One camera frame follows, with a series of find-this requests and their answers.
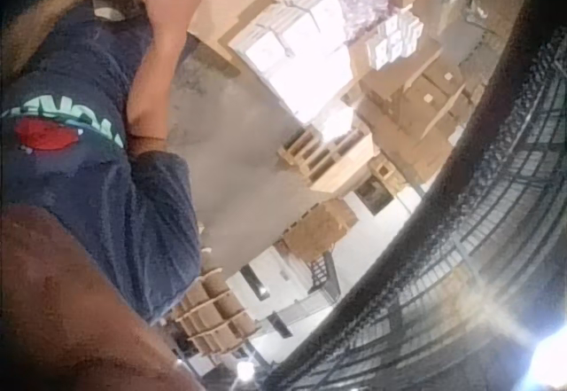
light fixture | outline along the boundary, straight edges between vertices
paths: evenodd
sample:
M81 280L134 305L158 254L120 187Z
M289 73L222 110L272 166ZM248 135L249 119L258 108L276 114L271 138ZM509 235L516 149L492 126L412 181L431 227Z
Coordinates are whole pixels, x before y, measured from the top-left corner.
M254 363L239 362L237 364L237 376L243 382L248 382L254 377Z
M530 366L530 377L553 388L567 386L567 326L544 339L535 348Z

t-shirt sleeve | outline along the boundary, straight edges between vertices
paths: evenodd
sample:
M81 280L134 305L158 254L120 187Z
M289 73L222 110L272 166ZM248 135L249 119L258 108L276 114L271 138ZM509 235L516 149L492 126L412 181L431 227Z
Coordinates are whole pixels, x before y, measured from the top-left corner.
M163 316L198 275L198 226L190 198L185 160L167 152L147 152L131 161L136 189L132 236L138 245L138 297L146 320Z

concrete floor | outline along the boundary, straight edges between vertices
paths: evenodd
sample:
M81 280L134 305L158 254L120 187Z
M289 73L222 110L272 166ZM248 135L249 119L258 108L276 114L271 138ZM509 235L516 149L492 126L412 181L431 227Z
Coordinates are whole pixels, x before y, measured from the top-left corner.
M252 74L200 44L179 66L169 149L189 163L203 246L228 277L271 246L314 203L276 151L299 130Z

wooden pallet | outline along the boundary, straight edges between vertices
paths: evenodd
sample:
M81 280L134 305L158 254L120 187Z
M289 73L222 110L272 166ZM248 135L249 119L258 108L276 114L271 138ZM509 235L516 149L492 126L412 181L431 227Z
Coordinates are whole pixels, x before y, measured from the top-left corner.
M368 126L355 116L353 128L328 143L313 127L281 147L278 154L297 168L312 190L336 192L375 154Z
M258 331L210 253L202 251L201 274L173 309L173 319L203 356L230 353Z

skin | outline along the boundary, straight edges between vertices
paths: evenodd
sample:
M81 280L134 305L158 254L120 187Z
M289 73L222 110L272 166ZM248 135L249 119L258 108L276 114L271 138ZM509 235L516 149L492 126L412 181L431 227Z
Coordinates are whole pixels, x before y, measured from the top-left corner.
M41 0L8 27L4 78L18 75L80 1ZM200 1L145 0L153 41L128 100L134 155L165 149L169 88ZM202 389L54 216L9 207L0 223L3 327L30 379L65 384L57 389Z

